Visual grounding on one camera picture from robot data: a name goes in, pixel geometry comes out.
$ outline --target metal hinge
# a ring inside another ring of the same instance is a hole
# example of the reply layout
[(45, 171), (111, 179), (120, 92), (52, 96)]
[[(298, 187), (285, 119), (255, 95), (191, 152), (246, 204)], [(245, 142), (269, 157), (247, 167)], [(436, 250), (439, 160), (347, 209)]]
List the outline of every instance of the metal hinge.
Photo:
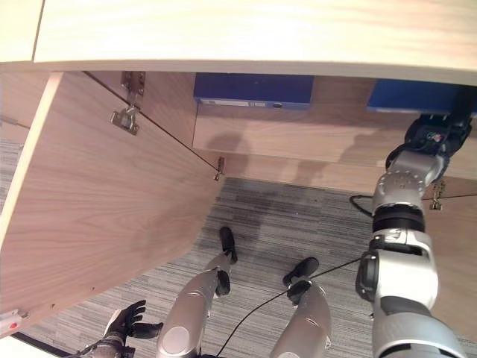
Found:
[(120, 112), (113, 112), (111, 123), (125, 131), (137, 134), (139, 126), (136, 124), (136, 113), (139, 112), (139, 103), (144, 96), (146, 72), (123, 71), (121, 85), (127, 90), (127, 103), (129, 106)]
[(215, 181), (218, 181), (221, 178), (221, 175), (224, 174), (224, 168), (225, 168), (225, 158), (219, 157), (217, 160), (217, 174), (214, 177)]
[(434, 184), (434, 197), (432, 198), (432, 203), (429, 205), (430, 210), (442, 210), (441, 199), (442, 194), (446, 191), (446, 183), (444, 180), (441, 180), (439, 183)]

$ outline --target wood grain surface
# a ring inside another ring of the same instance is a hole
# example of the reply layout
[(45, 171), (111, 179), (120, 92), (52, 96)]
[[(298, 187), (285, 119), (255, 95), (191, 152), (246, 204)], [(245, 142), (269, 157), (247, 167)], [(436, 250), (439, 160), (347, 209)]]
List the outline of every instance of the wood grain surface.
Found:
[(477, 342), (477, 196), (443, 200), (443, 211), (426, 213), (440, 292), (432, 313)]
[(35, 61), (477, 84), (476, 14), (454, 0), (46, 0)]
[[(92, 72), (95, 78), (127, 100), (121, 72)], [(194, 100), (195, 73), (147, 72), (141, 112), (188, 147), (194, 139), (197, 102)]]
[(0, 63), (32, 61), (42, 0), (0, 1)]
[[(200, 155), (225, 158), (224, 174), (228, 177), (265, 180), (299, 186), (346, 190), (372, 195), (384, 168), (340, 165), (316, 160), (296, 160), (262, 155), (245, 155), (200, 151)], [(477, 195), (477, 180), (444, 177), (446, 189), (442, 198)], [(423, 198), (433, 198), (428, 187)]]
[(0, 218), (1, 310), (26, 325), (190, 249), (220, 189), (215, 171), (82, 73), (54, 73)]
[(0, 72), (0, 138), (25, 143), (25, 127), (31, 126), (48, 76), (48, 72)]
[[(374, 80), (316, 77), (309, 110), (199, 105), (194, 148), (384, 167), (415, 114), (366, 110)], [(477, 179), (477, 132), (452, 157), (449, 176)]]

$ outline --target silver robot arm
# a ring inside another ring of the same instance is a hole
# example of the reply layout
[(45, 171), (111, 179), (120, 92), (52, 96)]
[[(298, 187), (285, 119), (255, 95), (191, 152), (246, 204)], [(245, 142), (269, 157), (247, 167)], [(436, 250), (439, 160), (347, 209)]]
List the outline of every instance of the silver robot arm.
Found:
[(465, 358), (452, 330), (430, 313), (438, 293), (421, 200), (472, 127), (477, 89), (462, 86), (449, 116), (421, 116), (387, 160), (373, 195), (373, 236), (356, 291), (373, 305), (375, 358)]

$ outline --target wooden cabinet door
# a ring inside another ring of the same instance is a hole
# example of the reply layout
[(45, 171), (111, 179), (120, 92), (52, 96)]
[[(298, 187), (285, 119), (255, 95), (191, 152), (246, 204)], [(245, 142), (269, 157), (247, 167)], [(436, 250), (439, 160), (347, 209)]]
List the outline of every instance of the wooden cabinet door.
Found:
[(33, 324), (188, 251), (215, 170), (84, 73), (46, 85), (0, 218), (0, 312)]

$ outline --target black glove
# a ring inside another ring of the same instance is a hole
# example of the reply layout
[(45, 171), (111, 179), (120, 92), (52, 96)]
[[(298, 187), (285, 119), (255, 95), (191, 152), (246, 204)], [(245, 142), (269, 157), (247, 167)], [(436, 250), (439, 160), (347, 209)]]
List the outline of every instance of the black glove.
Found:
[(137, 323), (142, 320), (141, 313), (146, 311), (144, 307), (146, 301), (138, 301), (131, 304), (128, 308), (122, 310), (118, 317), (110, 324), (104, 338), (112, 334), (121, 337), (122, 341), (126, 342), (126, 337), (135, 337), (142, 339), (154, 338), (159, 335), (162, 328), (162, 323), (147, 324)]

